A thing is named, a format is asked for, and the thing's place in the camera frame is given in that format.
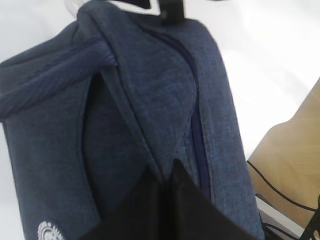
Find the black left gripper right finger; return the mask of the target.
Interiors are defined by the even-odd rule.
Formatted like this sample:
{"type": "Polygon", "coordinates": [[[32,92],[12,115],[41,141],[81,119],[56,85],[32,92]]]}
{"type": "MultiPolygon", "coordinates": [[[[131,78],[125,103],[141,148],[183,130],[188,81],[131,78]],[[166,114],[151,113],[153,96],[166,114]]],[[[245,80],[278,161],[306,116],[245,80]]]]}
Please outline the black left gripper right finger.
{"type": "Polygon", "coordinates": [[[178,159],[173,161],[170,187],[173,240],[254,239],[203,195],[178,159]]]}

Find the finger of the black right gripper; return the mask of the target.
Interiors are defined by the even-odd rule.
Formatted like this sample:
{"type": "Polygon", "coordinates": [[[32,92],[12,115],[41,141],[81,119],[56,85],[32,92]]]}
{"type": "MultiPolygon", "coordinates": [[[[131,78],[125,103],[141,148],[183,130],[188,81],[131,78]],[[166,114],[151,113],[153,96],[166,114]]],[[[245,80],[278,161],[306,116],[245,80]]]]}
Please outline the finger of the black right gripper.
{"type": "MultiPolygon", "coordinates": [[[[119,3],[129,4],[144,10],[152,8],[151,0],[117,0],[119,3]]],[[[183,24],[185,18],[185,6],[183,0],[156,0],[159,15],[146,15],[145,21],[159,26],[177,26],[183,24]]]]}

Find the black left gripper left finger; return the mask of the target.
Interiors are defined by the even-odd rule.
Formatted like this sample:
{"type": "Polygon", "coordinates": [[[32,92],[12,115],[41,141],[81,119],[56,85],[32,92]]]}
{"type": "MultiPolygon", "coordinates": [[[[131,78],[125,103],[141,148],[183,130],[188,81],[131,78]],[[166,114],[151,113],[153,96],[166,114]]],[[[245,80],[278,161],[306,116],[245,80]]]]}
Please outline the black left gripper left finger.
{"type": "Polygon", "coordinates": [[[158,240],[159,185],[146,168],[132,190],[83,240],[158,240]]]}

